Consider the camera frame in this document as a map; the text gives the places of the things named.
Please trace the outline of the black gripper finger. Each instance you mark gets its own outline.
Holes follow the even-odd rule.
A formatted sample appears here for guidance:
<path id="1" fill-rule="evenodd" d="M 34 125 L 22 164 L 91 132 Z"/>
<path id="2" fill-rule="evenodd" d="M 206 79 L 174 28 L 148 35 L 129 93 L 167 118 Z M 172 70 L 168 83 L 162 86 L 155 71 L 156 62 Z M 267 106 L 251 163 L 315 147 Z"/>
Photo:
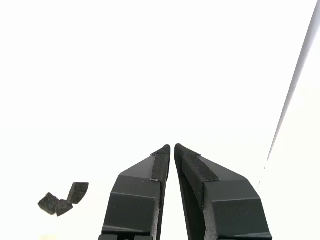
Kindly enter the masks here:
<path id="1" fill-rule="evenodd" d="M 260 196 L 242 175 L 176 144 L 185 223 L 190 240 L 271 240 Z"/>
<path id="2" fill-rule="evenodd" d="M 160 239 L 170 156 L 166 144 L 118 175 L 100 240 Z"/>

